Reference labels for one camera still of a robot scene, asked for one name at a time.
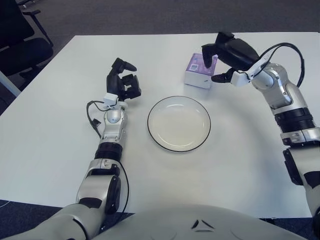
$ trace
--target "black triangle logo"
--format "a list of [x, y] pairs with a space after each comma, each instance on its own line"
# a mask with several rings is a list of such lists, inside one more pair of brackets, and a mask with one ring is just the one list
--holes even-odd
[[207, 223], [204, 220], [199, 221], [198, 219], [194, 222], [194, 224], [191, 227], [192, 230], [194, 230], [196, 233], [208, 233], [208, 232], [214, 232], [215, 228], [211, 226], [209, 223]]

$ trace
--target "black rim of plate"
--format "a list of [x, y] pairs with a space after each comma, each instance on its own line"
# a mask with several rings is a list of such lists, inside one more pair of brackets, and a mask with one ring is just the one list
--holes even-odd
[[[206, 135], [205, 139], [204, 139], [198, 146], [196, 146], [196, 147], [194, 147], [194, 148], [192, 148], [192, 149], [189, 149], [189, 150], [184, 150], [184, 151], [172, 150], [172, 149], [169, 149], [169, 148], [166, 148], [166, 147], [162, 146], [159, 142], [157, 142], [157, 140], [155, 140], [154, 136], [152, 136], [151, 131], [150, 131], [150, 127], [149, 127], [150, 114], [151, 114], [152, 110], [155, 108], [155, 106], [157, 106], [160, 102], [162, 102], [162, 101], [164, 101], [164, 100], [166, 100], [166, 99], [176, 98], [176, 97], [191, 99], [191, 100], [195, 101], [196, 103], [198, 103], [198, 104], [205, 110], [205, 112], [206, 112], [206, 114], [207, 114], [207, 116], [208, 116], [208, 118], [209, 118], [209, 123], [210, 123], [209, 131], [208, 131], [208, 134]], [[168, 97], [163, 98], [163, 99], [161, 99], [160, 101], [158, 101], [158, 102], [151, 108], [151, 110], [150, 110], [150, 112], [149, 112], [149, 114], [148, 114], [148, 118], [147, 118], [146, 124], [147, 124], [147, 126], [148, 126], [148, 131], [149, 131], [149, 134], [150, 134], [150, 136], [152, 137], [152, 139], [153, 139], [160, 147], [162, 147], [162, 148], [164, 148], [164, 149], [166, 149], [166, 150], [168, 150], [168, 151], [175, 152], [175, 153], [186, 153], [186, 152], [190, 152], [190, 151], [192, 151], [192, 150], [197, 149], [198, 147], [200, 147], [200, 146], [207, 140], [207, 138], [209, 137], [210, 131], [211, 131], [211, 118], [210, 118], [210, 115], [209, 115], [207, 109], [206, 109], [200, 102], [198, 102], [197, 100], [194, 100], [193, 98], [188, 97], [188, 96], [179, 96], [179, 95], [176, 95], [176, 96], [168, 96]]]

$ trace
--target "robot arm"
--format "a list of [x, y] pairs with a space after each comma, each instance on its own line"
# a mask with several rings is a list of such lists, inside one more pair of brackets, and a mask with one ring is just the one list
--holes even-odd
[[141, 95], [137, 76], [118, 76], [124, 70], [137, 69], [117, 58], [107, 76], [107, 94], [103, 98], [105, 129], [94, 160], [79, 187], [76, 204], [64, 207], [36, 228], [7, 240], [89, 240], [99, 233], [105, 217], [118, 210], [121, 192], [119, 165], [126, 137], [125, 110], [128, 106], [124, 100]]
[[[275, 47], [287, 46], [297, 50], [291, 43], [279, 43]], [[301, 76], [304, 77], [304, 60], [301, 57]], [[314, 228], [320, 229], [320, 128], [313, 117], [299, 88], [289, 81], [284, 67], [270, 63], [273, 53], [264, 52], [260, 57], [256, 51], [232, 33], [220, 32], [214, 44], [202, 46], [204, 64], [212, 64], [212, 56], [231, 66], [221, 75], [212, 77], [218, 83], [231, 83], [237, 87], [248, 83], [259, 90], [268, 103], [280, 127], [284, 145], [285, 165], [292, 182], [304, 186], [310, 212], [314, 217]]]

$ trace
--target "tissue box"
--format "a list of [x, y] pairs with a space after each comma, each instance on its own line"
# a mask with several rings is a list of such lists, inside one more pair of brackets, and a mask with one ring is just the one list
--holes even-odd
[[206, 68], [201, 53], [194, 53], [185, 70], [184, 84], [196, 86], [203, 89], [211, 88], [211, 77], [215, 73], [218, 56], [212, 57], [212, 65]]

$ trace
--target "robotic hand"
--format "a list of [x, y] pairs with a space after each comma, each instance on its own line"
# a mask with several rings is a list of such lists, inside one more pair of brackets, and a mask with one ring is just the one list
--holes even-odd
[[[274, 52], [282, 46], [296, 50], [301, 58], [301, 75], [297, 85], [289, 81], [286, 70], [271, 63]], [[232, 33], [220, 32], [214, 44], [202, 46], [205, 66], [212, 64], [212, 56], [231, 66], [226, 73], [212, 77], [217, 83], [231, 83], [237, 87], [248, 83], [259, 90], [268, 103], [280, 127], [282, 142], [290, 146], [283, 151], [285, 166], [291, 181], [304, 186], [313, 228], [320, 238], [320, 128], [316, 127], [308, 106], [299, 90], [304, 77], [304, 60], [296, 46], [279, 43], [261, 56]]]

